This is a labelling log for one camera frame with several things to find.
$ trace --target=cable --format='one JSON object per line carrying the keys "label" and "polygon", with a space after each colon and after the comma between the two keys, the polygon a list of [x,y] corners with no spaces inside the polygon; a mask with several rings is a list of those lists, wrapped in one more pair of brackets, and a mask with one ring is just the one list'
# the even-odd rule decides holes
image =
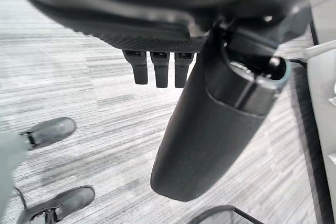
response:
{"label": "cable", "polygon": [[13,188],[19,193],[19,196],[20,196],[20,198],[22,200],[23,207],[25,209],[27,209],[27,204],[26,204],[25,197],[23,196],[23,194],[20,192],[20,190],[18,188],[16,188],[15,186],[13,186]]}

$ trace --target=person's foot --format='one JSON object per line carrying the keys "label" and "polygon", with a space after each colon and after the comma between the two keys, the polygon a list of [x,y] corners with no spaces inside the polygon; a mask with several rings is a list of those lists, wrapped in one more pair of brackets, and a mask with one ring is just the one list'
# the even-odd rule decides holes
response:
{"label": "person's foot", "polygon": [[53,224],[69,214],[89,205],[95,198],[91,186],[81,186],[65,191],[55,198],[25,209],[17,224]]}
{"label": "person's foot", "polygon": [[72,135],[76,130],[76,123],[71,118],[56,118],[35,125],[22,132],[32,145],[32,150],[49,146]]}

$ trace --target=black plastic tab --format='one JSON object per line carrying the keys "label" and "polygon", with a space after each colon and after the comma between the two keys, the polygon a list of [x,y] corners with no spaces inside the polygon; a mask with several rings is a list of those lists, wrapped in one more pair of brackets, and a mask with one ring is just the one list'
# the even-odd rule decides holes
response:
{"label": "black plastic tab", "polygon": [[134,81],[136,84],[148,83],[146,52],[123,50],[125,59],[132,65]]}
{"label": "black plastic tab", "polygon": [[168,87],[169,52],[150,52],[154,64],[156,87]]}
{"label": "black plastic tab", "polygon": [[189,65],[194,59],[194,53],[175,53],[175,87],[184,88],[187,82]]}

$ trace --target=black shoe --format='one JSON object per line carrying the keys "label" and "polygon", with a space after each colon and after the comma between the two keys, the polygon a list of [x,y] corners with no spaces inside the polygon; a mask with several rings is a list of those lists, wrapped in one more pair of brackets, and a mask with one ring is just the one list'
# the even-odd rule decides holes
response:
{"label": "black shoe", "polygon": [[76,130],[76,123],[71,118],[56,118],[35,125],[21,133],[29,138],[32,149],[42,148],[59,142]]}
{"label": "black shoe", "polygon": [[95,198],[95,191],[91,186],[80,186],[65,191],[55,198],[25,209],[17,221],[17,224],[57,223],[69,214],[89,205]]}

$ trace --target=gray striped carpet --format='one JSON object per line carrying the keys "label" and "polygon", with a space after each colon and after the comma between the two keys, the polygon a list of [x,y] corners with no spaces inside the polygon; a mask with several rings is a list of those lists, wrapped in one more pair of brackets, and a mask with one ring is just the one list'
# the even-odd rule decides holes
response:
{"label": "gray striped carpet", "polygon": [[[278,54],[301,57],[309,46],[308,34],[281,46]],[[0,60],[1,131],[59,116],[78,124],[66,141],[30,152],[14,173],[29,205],[69,188],[94,186],[94,202],[61,223],[187,223],[226,204],[265,223],[331,223],[300,66],[293,65],[292,80],[228,173],[204,196],[184,203],[155,194],[149,184],[181,94],[173,87],[173,65],[169,88],[155,87],[151,63],[149,85],[136,86],[120,50],[63,28],[26,0],[0,0]],[[21,210],[13,193],[1,223],[15,223]]]}

